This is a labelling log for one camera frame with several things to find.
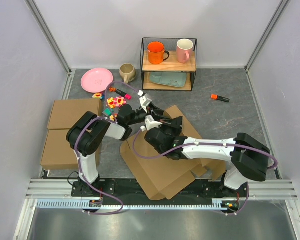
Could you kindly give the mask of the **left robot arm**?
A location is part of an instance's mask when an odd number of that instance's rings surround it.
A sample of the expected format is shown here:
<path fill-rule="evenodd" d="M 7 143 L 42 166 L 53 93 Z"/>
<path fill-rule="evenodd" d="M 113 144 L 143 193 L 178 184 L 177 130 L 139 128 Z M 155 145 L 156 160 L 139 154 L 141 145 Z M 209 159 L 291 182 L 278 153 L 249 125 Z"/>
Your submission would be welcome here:
<path fill-rule="evenodd" d="M 169 119 L 162 109 L 152 103 L 137 110 L 125 104 L 119 108 L 115 121 L 87 111 L 66 135 L 78 160 L 78 182 L 82 185 L 82 191 L 89 197 L 101 192 L 97 164 L 90 157 L 96 153 L 104 137 L 125 141 L 132 133 L 131 125 L 145 123 L 147 131 L 161 131 L 164 122 Z"/>

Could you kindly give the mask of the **pink ceramic mug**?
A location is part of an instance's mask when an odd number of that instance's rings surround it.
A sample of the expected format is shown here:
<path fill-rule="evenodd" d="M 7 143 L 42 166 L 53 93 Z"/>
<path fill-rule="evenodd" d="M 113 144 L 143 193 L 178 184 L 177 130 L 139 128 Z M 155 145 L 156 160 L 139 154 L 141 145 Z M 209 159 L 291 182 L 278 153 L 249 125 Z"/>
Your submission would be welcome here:
<path fill-rule="evenodd" d="M 194 43 L 190 39 L 180 39 L 176 44 L 177 60 L 185 64 L 190 60 L 194 48 Z"/>

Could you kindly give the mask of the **brown cardboard box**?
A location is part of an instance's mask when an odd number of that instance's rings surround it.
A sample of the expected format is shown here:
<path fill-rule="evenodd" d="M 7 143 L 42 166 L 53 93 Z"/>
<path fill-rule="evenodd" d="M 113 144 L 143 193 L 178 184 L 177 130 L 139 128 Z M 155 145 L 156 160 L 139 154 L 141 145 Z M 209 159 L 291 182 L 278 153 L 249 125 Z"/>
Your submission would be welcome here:
<path fill-rule="evenodd" d="M 170 200 L 185 187 L 201 177 L 208 170 L 212 172 L 210 180 L 217 180 L 226 172 L 226 163 L 221 160 L 196 158 L 192 160 L 172 160 L 167 157 L 143 159 L 138 157 L 133 148 L 142 156 L 157 156 L 157 151 L 145 141 L 145 132 L 141 132 L 135 145 L 132 135 L 121 144 L 120 155 L 145 192 L 148 199 Z"/>

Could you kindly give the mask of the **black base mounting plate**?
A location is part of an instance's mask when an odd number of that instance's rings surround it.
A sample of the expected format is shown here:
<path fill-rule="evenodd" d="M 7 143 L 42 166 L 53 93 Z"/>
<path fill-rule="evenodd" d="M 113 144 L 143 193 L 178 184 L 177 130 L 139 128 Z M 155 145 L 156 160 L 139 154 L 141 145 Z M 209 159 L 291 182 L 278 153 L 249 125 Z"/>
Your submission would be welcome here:
<path fill-rule="evenodd" d="M 136 179 L 120 179 L 120 178 L 104 178 L 93 184 L 95 188 L 103 191 L 106 194 L 113 195 L 117 198 L 122 198 L 127 194 L 136 194 L 145 196 L 146 193 Z M 245 198 L 247 196 L 247 184 L 242 185 L 238 190 L 227 188 L 219 181 L 208 181 L 204 179 L 196 179 L 188 186 L 183 188 L 179 195 L 195 195 L 203 198 Z M 91 189 L 82 180 L 77 180 L 72 183 L 72 197 L 102 197 L 103 194 Z"/>

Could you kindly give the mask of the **green ceramic tray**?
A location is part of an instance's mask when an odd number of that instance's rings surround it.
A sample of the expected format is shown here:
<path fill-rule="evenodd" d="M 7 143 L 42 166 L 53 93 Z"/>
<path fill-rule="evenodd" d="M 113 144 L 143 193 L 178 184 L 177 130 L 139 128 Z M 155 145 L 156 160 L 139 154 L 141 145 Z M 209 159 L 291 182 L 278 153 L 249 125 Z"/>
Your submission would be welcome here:
<path fill-rule="evenodd" d="M 158 85 L 182 88 L 186 84 L 187 74 L 185 72 L 151 72 L 149 81 Z"/>

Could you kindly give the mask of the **orange highlighter marker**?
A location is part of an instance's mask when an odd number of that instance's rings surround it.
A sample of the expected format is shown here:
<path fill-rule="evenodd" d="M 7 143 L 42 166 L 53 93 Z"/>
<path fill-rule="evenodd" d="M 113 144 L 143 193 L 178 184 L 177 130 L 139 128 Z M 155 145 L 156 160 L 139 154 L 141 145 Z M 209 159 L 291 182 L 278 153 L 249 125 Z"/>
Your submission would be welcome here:
<path fill-rule="evenodd" d="M 225 102 L 225 103 L 230 102 L 229 98 L 226 98 L 226 97 L 223 97 L 223 96 L 220 96 L 220 95 L 217 95 L 217 94 L 211 94 L 210 98 L 213 99 L 213 100 L 221 101 L 221 102 Z"/>

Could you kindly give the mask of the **folded flat cardboard box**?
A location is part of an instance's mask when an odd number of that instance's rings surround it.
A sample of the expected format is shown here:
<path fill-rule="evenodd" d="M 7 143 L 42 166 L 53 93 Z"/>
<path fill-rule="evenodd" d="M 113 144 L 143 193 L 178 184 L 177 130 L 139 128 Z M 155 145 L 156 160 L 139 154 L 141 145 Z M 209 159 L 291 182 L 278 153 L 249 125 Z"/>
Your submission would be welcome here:
<path fill-rule="evenodd" d="M 40 162 L 45 170 L 78 168 L 76 155 L 66 140 L 66 136 L 87 111 L 98 116 L 101 115 L 103 112 L 102 101 L 98 98 L 89 98 L 56 100 L 53 103 Z"/>

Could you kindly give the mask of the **sunflower toy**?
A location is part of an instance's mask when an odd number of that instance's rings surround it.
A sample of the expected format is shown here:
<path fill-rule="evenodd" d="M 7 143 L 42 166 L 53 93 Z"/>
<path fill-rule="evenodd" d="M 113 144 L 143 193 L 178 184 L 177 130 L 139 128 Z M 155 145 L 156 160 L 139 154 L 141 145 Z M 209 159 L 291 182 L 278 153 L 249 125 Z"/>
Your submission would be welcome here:
<path fill-rule="evenodd" d="M 114 109 L 116 107 L 115 99 L 113 97 L 107 99 L 107 106 L 111 109 Z"/>

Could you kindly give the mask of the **beige ceramic mug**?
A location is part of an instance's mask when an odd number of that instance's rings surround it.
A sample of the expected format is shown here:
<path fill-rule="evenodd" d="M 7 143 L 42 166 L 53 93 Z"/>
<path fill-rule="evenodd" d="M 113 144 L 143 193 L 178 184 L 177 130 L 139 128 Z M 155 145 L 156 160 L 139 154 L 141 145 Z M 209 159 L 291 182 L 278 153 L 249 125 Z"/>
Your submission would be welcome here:
<path fill-rule="evenodd" d="M 137 72 L 135 67 L 130 63 L 123 64 L 119 69 L 119 74 L 125 84 L 135 80 Z"/>

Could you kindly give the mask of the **pink petal smiley toy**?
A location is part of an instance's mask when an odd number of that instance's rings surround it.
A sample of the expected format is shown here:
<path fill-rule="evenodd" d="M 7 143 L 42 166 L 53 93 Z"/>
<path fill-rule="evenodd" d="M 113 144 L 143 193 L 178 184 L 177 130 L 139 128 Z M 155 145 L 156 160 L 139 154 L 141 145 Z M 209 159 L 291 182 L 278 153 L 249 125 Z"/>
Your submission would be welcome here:
<path fill-rule="evenodd" d="M 114 105 L 117 107 L 117 108 L 120 108 L 121 106 L 125 105 L 127 103 L 127 101 L 125 100 L 124 97 L 116 97 L 114 99 Z"/>

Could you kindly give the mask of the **orange enamel mug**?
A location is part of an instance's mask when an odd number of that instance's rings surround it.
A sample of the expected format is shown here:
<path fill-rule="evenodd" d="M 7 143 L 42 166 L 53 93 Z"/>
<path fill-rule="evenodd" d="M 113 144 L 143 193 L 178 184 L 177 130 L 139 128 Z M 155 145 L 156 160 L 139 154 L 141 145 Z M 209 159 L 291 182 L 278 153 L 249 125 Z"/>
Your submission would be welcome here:
<path fill-rule="evenodd" d="M 153 41 L 147 45 L 148 61 L 151 64 L 158 65 L 170 57 L 170 53 L 165 50 L 165 46 L 160 41 Z"/>

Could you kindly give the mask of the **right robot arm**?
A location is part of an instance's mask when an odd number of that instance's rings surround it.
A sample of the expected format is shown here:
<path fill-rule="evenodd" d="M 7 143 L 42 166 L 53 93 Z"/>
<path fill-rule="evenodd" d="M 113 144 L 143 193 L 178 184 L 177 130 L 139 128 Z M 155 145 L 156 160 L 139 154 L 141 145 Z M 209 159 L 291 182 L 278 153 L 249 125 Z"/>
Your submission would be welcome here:
<path fill-rule="evenodd" d="M 246 183 L 264 182 L 267 178 L 270 150 L 246 133 L 221 140 L 197 139 L 181 134 L 182 117 L 156 121 L 150 115 L 145 118 L 145 128 L 144 139 L 161 157 L 230 163 L 219 184 L 219 191 L 225 197 L 232 196 Z"/>

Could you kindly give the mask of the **teal block toy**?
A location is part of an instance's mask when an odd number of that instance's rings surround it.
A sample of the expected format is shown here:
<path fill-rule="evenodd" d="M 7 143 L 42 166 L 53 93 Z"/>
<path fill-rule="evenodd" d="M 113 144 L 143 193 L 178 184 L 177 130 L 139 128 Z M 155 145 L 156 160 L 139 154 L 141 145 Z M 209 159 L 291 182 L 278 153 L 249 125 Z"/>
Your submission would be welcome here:
<path fill-rule="evenodd" d="M 106 108 L 103 112 L 102 112 L 106 117 L 110 117 L 113 115 L 113 111 L 111 108 Z"/>

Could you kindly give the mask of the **pink highlighter marker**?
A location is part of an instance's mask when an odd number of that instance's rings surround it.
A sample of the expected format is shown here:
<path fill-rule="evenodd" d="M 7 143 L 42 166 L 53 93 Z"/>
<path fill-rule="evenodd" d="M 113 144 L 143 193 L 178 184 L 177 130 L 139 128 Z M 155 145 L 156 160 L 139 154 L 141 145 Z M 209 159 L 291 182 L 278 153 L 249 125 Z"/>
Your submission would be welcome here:
<path fill-rule="evenodd" d="M 124 98 L 127 99 L 127 100 L 131 100 L 131 99 L 132 99 L 132 96 L 131 96 L 131 95 L 129 95 L 128 93 L 125 93 L 125 92 L 122 91 L 122 90 L 117 89 L 115 92 L 116 92 L 118 95 L 124 97 Z"/>

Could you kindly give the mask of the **yellow red smiley toy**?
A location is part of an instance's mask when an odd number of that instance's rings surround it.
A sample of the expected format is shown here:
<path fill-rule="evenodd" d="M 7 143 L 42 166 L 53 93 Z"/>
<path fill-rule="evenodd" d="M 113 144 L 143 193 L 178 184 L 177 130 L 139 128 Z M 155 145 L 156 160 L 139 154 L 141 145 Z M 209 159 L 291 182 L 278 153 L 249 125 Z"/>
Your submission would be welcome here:
<path fill-rule="evenodd" d="M 93 99 L 104 99 L 105 98 L 105 96 L 104 96 L 104 94 L 103 93 L 95 93 L 93 96 L 92 96 L 92 98 Z"/>

